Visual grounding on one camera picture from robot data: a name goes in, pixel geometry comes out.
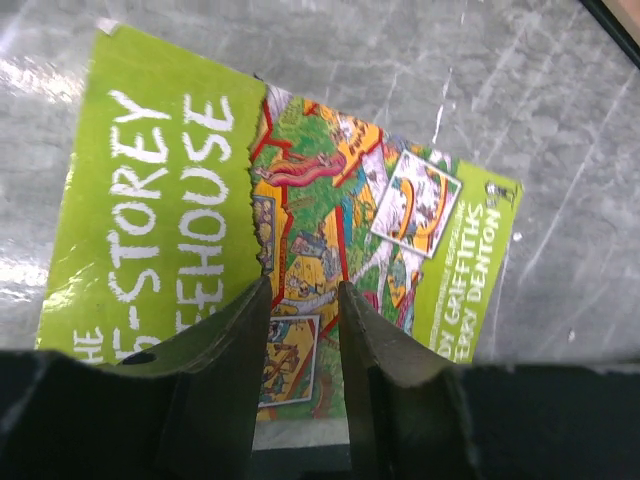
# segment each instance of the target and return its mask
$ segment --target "book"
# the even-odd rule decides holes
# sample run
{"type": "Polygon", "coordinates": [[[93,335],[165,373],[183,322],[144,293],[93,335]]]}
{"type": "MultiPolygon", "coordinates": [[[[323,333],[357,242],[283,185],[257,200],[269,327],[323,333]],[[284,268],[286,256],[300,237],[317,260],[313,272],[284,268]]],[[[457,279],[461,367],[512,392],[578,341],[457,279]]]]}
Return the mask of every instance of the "book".
{"type": "Polygon", "coordinates": [[[99,30],[37,348],[118,362],[273,289],[259,420],[343,416],[337,289],[470,362],[519,182],[124,25],[99,30]]]}

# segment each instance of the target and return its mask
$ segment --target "book cover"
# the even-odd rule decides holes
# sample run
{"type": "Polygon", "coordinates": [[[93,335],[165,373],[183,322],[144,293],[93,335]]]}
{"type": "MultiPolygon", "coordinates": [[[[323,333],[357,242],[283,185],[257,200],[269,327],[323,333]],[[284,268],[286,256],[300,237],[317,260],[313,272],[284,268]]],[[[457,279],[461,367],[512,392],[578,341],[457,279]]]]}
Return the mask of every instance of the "book cover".
{"type": "Polygon", "coordinates": [[[262,272],[274,298],[258,419],[343,416],[338,284],[470,362],[521,196],[130,27],[99,32],[37,346],[119,361],[262,272]]]}

